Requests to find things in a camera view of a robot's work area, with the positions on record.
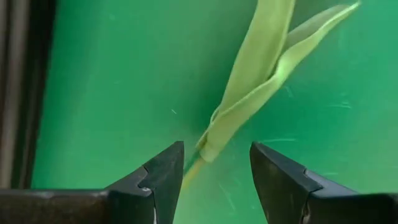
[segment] black metal jaw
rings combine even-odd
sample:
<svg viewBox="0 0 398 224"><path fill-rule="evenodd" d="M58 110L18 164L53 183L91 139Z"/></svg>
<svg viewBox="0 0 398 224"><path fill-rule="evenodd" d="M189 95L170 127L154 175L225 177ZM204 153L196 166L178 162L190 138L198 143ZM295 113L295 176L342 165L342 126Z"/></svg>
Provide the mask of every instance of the black metal jaw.
<svg viewBox="0 0 398 224"><path fill-rule="evenodd" d="M98 190L0 190L0 223L172 224L183 174L183 142Z"/></svg>
<svg viewBox="0 0 398 224"><path fill-rule="evenodd" d="M269 224L396 224L397 194L358 194L262 144L250 150Z"/></svg>

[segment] plier jaw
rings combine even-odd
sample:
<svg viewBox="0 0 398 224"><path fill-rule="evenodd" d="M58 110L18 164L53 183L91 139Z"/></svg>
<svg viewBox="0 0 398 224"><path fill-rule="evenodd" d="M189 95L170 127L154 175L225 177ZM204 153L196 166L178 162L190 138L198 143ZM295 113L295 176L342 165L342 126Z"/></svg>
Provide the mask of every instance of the plier jaw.
<svg viewBox="0 0 398 224"><path fill-rule="evenodd" d="M397 194L359 194L259 143L250 150L268 224L396 224Z"/></svg>

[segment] green backdrop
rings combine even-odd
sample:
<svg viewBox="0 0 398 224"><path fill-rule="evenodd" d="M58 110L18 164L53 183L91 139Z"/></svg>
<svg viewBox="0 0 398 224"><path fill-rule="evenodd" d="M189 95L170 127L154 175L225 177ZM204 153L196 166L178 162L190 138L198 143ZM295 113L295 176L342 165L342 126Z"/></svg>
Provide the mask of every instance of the green backdrop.
<svg viewBox="0 0 398 224"><path fill-rule="evenodd" d="M297 0L292 26L335 0ZM223 94L255 0L58 0L35 188L102 188L176 140L187 157ZM265 223L262 141L360 192L398 191L396 0L363 5L206 166L176 223Z"/></svg>

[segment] dark vertical frame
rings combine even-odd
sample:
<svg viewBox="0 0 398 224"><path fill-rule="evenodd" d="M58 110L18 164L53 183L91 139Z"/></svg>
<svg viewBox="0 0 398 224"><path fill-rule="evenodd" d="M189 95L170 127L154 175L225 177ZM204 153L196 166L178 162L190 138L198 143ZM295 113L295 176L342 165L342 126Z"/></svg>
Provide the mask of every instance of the dark vertical frame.
<svg viewBox="0 0 398 224"><path fill-rule="evenodd" d="M32 177L55 0L0 0L0 13L0 188L24 189Z"/></svg>

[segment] green background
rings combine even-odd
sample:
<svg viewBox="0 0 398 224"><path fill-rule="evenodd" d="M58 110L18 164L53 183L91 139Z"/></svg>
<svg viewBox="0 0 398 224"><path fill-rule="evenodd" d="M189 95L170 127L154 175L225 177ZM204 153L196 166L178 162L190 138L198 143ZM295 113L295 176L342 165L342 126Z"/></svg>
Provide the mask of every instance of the green background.
<svg viewBox="0 0 398 224"><path fill-rule="evenodd" d="M333 4L297 0L292 27ZM59 0L33 187L102 188L176 140L189 158L255 6ZM398 191L397 8L363 0L200 172L175 223L265 223L252 141L360 192Z"/></svg>

